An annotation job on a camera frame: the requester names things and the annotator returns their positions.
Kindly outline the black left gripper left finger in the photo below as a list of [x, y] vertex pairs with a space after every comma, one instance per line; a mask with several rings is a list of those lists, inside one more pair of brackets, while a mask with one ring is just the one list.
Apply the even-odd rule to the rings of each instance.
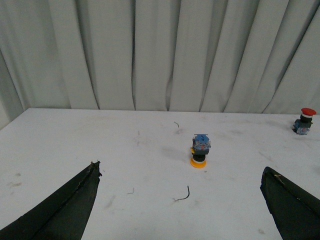
[[100, 183], [100, 162], [84, 170], [0, 231], [2, 240], [80, 240]]

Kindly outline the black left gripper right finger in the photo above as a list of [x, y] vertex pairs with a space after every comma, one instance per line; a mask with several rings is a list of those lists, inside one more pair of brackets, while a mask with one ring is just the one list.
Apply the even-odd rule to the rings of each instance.
[[264, 168], [260, 190], [284, 240], [320, 238], [320, 200], [271, 167]]

